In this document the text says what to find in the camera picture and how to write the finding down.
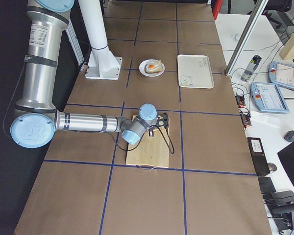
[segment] bread slice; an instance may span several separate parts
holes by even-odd
[[[156,73],[163,71],[161,60],[150,62],[145,65],[146,73]]]

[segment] bottle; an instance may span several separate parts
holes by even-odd
[[[248,82],[250,77],[253,75],[255,70],[257,69],[259,63],[261,61],[261,57],[259,55],[254,55],[249,64],[247,65],[243,75],[241,76],[242,81]]]

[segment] white desk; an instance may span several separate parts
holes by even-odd
[[[226,63],[229,62],[235,46],[242,34],[242,31],[248,21],[249,15],[228,15],[228,14],[219,14],[216,19],[216,26],[220,38],[221,45],[223,47],[223,54],[225,57]],[[279,37],[276,35],[271,24],[265,16],[261,16],[254,31],[252,32],[251,37],[249,38],[244,50],[254,50],[254,49],[263,49],[265,47],[272,46],[273,44],[279,41]],[[267,72],[269,64],[273,59],[273,56],[277,50],[281,49],[282,43],[279,42],[277,47],[275,46],[258,51],[243,51],[234,67],[235,71],[237,68],[246,68],[249,61],[254,55],[260,55],[262,61],[256,70],[257,72]],[[293,61],[284,61],[279,56],[279,53],[274,58],[274,61],[283,62],[285,64],[294,65]],[[235,83],[242,84],[247,87],[249,91],[250,84],[255,77],[252,76],[249,82],[243,82],[241,80],[241,75],[244,70],[239,69],[232,74],[232,81]],[[267,74],[258,74],[255,78],[256,82],[269,82]],[[294,92],[281,88],[282,94],[284,97],[294,97]],[[283,139],[283,136],[286,132],[294,130],[294,100],[286,100],[287,105],[290,109],[288,114],[264,114],[259,113],[258,109],[254,105],[253,101],[249,99],[249,96],[245,96],[245,102],[247,107],[250,103],[251,110],[251,127],[248,127],[245,131],[246,137],[258,137],[261,138],[264,152],[268,163],[274,163],[278,170],[269,176],[272,179],[272,182],[277,190],[286,191],[292,190],[294,192],[294,187],[291,184],[283,166],[278,158],[277,153],[286,147],[289,142]],[[269,219],[271,226],[272,234],[277,235],[278,230],[272,219]]]

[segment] device screen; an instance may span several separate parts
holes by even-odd
[[[276,81],[294,86],[294,68],[287,65],[276,64]]]
[[[257,84],[257,89],[266,109],[285,109],[281,100],[281,96],[277,91],[275,85]]]

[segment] white stand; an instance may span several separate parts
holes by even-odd
[[[109,50],[99,0],[79,0],[92,52],[88,62],[86,78],[119,78],[122,58],[115,57]]]

